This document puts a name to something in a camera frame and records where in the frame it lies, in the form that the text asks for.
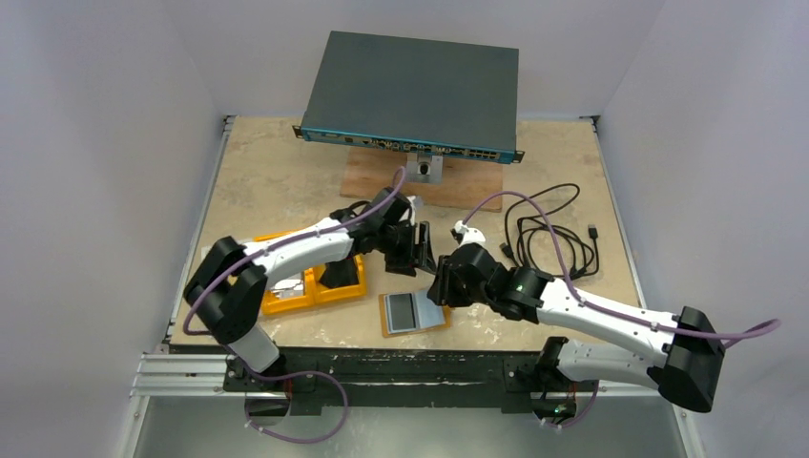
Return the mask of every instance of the wooden block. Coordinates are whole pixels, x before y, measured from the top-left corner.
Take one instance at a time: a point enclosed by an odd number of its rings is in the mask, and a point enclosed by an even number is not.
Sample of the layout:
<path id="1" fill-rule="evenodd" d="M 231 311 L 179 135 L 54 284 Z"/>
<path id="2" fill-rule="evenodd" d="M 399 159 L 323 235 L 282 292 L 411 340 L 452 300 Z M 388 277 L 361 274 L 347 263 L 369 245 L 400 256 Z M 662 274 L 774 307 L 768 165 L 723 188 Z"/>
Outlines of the wooden block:
<path id="1" fill-rule="evenodd" d="M 407 163 L 407 155 L 396 151 L 354 147 L 342 176 L 340 195 L 345 198 L 373 198 L 390 186 L 393 174 Z M 421 196 L 428 205 L 471 209 L 481 200 L 503 191 L 503 165 L 482 160 L 444 158 L 441 184 L 405 183 L 402 192 Z M 493 198 L 483 210 L 503 210 L 503 198 Z"/>

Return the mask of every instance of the wooden table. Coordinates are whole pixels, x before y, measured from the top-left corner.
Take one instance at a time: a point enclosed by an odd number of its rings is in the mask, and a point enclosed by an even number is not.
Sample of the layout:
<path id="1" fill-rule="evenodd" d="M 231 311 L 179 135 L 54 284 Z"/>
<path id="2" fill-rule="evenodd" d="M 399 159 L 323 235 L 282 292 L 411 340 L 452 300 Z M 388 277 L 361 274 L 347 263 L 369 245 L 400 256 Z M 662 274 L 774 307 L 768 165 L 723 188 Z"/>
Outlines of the wooden table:
<path id="1" fill-rule="evenodd" d="M 294 137 L 297 118 L 238 117 L 227 144 L 216 186 L 197 245 L 193 272 L 199 252 L 217 239 L 231 235 L 250 239 L 310 225 L 343 208 L 355 199 L 339 194 L 348 148 Z M 582 238 L 588 224 L 598 227 L 600 272 L 577 281 L 578 287 L 615 301 L 638 305 L 627 253 L 621 238 L 612 199 L 602 168 L 601 157 L 591 124 L 588 122 L 521 121 L 517 125 L 517 148 L 526 151 L 521 164 L 504 166 L 506 190 L 533 194 L 554 184 L 572 181 L 582 188 L 579 199 L 552 217 L 554 223 L 569 227 Z M 570 190 L 550 194 L 539 203 L 555 207 L 570 196 Z M 505 197 L 504 209 L 516 198 Z M 467 210 L 426 206 L 417 220 L 430 222 L 435 258 L 451 253 L 457 246 L 449 229 Z M 517 216 L 534 213 L 524 204 L 512 212 Z M 487 248 L 499 261 L 508 262 L 498 245 L 504 241 L 503 213 L 479 212 L 471 225 L 487 236 Z M 515 222 L 511 234 L 516 232 Z M 534 237 L 534 257 L 550 272 L 559 267 L 547 233 Z M 577 332 L 528 322 L 510 322 L 488 307 L 475 304 L 452 311 L 447 330 L 396 338 L 384 338 L 380 325 L 379 295 L 426 288 L 432 276 L 419 273 L 410 278 L 384 271 L 383 256 L 365 256 L 368 295 L 353 302 L 327 305 L 283 317 L 260 317 L 259 322 L 285 346 L 341 346 L 378 348 L 434 348 L 454 350 L 539 350 L 550 336 L 568 336 L 585 341 L 593 338 Z M 177 330 L 172 345 L 216 344 L 211 337 L 188 336 L 181 323 L 188 312 L 183 303 L 177 314 Z M 193 328 L 201 328 L 195 317 Z"/>

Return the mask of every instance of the white wall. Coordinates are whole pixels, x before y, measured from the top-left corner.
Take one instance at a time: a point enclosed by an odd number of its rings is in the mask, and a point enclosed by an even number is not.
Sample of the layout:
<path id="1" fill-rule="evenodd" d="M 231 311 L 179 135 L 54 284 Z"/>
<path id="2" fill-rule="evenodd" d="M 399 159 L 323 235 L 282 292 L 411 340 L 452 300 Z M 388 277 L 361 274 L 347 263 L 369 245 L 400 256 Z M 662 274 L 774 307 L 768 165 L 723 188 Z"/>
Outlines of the white wall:
<path id="1" fill-rule="evenodd" d="M 165 0 L 217 107 L 301 115 L 330 31 L 520 49 L 519 113 L 600 114 L 663 0 Z"/>
<path id="2" fill-rule="evenodd" d="M 0 456 L 112 456 L 220 118 L 156 0 L 0 2 Z"/>
<path id="3" fill-rule="evenodd" d="M 809 4 L 669 1 L 600 122 L 649 305 L 722 331 L 712 457 L 809 456 Z"/>

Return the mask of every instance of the dark gray metal panel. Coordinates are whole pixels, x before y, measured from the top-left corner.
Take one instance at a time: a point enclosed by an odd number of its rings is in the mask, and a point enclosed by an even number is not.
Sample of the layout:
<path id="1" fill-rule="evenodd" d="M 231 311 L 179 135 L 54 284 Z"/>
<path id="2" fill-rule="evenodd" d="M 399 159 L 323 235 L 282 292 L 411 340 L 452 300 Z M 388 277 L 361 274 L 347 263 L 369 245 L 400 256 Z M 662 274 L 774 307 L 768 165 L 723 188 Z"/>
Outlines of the dark gray metal panel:
<path id="1" fill-rule="evenodd" d="M 303 128 L 516 149 L 511 48 L 332 31 Z"/>
<path id="2" fill-rule="evenodd" d="M 272 427 L 298 437 L 326 432 L 340 417 L 292 417 Z M 508 456 L 599 458 L 686 456 L 669 403 L 656 396 L 603 397 L 589 418 L 557 435 L 532 415 L 479 408 L 353 408 L 335 437 L 311 446 L 286 444 L 244 428 L 242 400 L 152 398 L 137 457 Z"/>

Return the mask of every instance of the gray floor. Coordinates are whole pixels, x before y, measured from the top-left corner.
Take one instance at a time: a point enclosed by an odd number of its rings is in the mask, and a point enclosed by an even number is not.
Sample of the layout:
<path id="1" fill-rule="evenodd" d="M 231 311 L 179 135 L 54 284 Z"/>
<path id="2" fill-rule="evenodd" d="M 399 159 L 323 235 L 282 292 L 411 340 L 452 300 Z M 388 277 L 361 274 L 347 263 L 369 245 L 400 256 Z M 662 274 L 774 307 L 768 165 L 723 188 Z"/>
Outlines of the gray floor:
<path id="1" fill-rule="evenodd" d="M 322 417 L 283 419 L 277 432 L 311 437 L 331 428 Z M 684 457 L 671 405 L 659 397 L 603 397 L 583 423 L 557 435 L 531 415 L 494 409 L 352 408 L 335 437 L 286 444 L 244 428 L 238 398 L 152 398 L 137 457 Z"/>

